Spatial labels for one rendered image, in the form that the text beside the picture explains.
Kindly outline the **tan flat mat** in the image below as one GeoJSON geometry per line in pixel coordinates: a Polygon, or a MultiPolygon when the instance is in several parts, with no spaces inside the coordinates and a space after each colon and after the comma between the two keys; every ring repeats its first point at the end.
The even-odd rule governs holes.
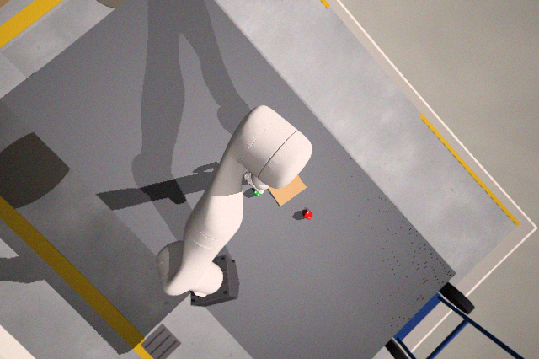
{"type": "Polygon", "coordinates": [[[292,197],[296,196],[304,189],[306,189],[306,186],[303,184],[302,180],[298,175],[295,177],[294,180],[292,180],[292,182],[280,189],[269,188],[270,192],[278,201],[280,206],[285,204],[292,197]]]}

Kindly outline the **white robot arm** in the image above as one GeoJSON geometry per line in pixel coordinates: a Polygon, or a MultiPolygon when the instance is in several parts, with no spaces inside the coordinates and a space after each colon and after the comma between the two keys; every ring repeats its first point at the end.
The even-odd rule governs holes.
{"type": "Polygon", "coordinates": [[[189,215],[183,240],[157,254],[163,290],[176,296],[190,289],[201,297],[217,291],[223,274],[212,260],[242,222],[243,177],[259,194],[280,189],[295,179],[311,154],[308,139],[271,108],[260,105],[249,111],[189,215]],[[243,166],[249,171],[244,176],[243,166]]]}

